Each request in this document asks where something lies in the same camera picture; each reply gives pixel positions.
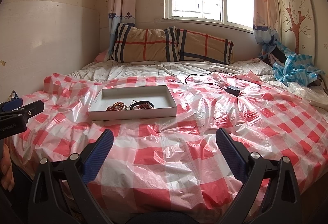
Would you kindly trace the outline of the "person left hand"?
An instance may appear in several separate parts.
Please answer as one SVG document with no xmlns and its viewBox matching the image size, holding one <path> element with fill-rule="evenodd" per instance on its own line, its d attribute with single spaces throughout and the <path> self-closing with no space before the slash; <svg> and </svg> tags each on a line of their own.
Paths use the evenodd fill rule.
<svg viewBox="0 0 328 224">
<path fill-rule="evenodd" d="M 11 157 L 8 146 L 3 144 L 3 154 L 1 155 L 1 184 L 5 190 L 11 192 L 15 185 L 13 177 Z"/>
</svg>

